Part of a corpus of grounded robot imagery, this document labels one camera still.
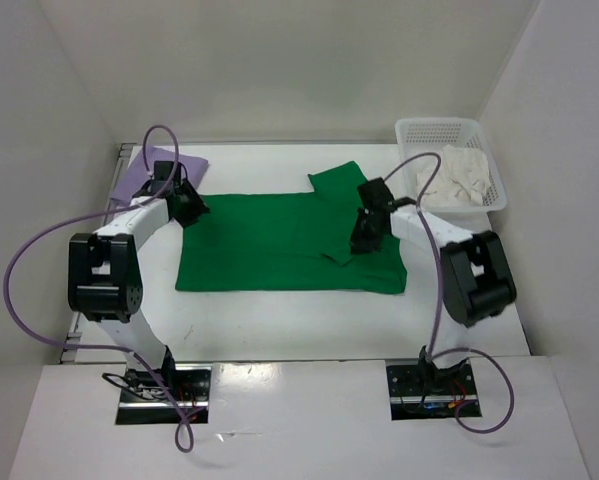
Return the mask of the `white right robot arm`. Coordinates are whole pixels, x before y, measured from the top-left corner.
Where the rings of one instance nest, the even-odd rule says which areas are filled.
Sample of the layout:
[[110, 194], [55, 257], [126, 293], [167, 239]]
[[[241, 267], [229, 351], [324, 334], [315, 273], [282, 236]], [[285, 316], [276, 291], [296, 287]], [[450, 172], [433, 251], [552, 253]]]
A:
[[366, 180], [353, 165], [311, 183], [309, 193], [207, 196], [205, 215], [183, 232], [176, 289], [398, 295], [407, 284], [407, 241], [433, 255], [437, 313], [471, 327], [515, 300], [495, 233], [445, 235], [418, 200], [394, 197], [383, 179]]

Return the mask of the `green t-shirt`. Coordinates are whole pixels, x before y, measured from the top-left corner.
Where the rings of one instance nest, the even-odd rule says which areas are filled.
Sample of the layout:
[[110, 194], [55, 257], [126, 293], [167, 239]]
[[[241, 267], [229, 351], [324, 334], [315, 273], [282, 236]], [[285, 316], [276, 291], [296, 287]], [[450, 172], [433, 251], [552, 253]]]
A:
[[407, 284], [400, 242], [354, 254], [365, 182], [355, 162], [311, 174], [311, 191], [204, 196], [210, 211], [184, 229], [179, 292], [366, 291], [399, 295]]

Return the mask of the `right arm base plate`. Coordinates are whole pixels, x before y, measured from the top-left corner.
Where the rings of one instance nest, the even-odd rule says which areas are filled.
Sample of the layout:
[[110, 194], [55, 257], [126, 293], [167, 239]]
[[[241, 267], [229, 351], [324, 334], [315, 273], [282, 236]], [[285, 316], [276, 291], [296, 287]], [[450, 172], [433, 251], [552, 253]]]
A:
[[394, 360], [385, 371], [393, 421], [446, 419], [456, 412], [460, 418], [482, 416], [467, 360], [428, 372], [416, 359]]

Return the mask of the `purple t-shirt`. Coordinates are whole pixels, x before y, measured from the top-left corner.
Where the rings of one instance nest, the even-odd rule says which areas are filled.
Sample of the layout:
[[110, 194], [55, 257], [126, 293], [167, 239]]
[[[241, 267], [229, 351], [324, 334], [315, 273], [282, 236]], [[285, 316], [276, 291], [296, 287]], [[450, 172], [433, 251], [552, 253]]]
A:
[[[173, 161], [174, 152], [157, 147], [149, 147], [147, 160], [150, 168], [156, 161]], [[180, 163], [185, 167], [184, 171], [192, 186], [197, 189], [209, 168], [209, 162], [202, 157], [181, 154]], [[115, 188], [110, 194], [110, 200], [115, 206], [127, 206], [133, 195], [140, 190], [148, 180], [148, 170], [143, 163], [143, 151], [140, 151], [135, 160], [121, 174]]]

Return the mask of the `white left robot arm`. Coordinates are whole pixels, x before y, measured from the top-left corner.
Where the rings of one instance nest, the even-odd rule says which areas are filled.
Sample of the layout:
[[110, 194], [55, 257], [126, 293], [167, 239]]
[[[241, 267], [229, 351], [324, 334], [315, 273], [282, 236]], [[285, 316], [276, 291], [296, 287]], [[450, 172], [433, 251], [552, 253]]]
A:
[[141, 310], [143, 281], [138, 252], [171, 221], [193, 225], [209, 211], [179, 162], [157, 161], [154, 173], [131, 205], [93, 233], [69, 242], [68, 302], [97, 324], [123, 353], [128, 369], [159, 400], [179, 385], [174, 357], [157, 338]]

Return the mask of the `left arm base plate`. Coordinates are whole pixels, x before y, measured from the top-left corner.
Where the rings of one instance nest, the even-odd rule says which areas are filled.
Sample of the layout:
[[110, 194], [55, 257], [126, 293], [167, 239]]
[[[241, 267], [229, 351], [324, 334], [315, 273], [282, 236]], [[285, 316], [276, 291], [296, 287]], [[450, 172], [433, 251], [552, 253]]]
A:
[[[178, 424], [180, 416], [168, 397], [146, 372], [127, 369], [124, 374], [104, 372], [101, 378], [119, 392], [116, 425]], [[205, 424], [209, 416], [211, 367], [176, 370], [169, 388], [191, 424]]]

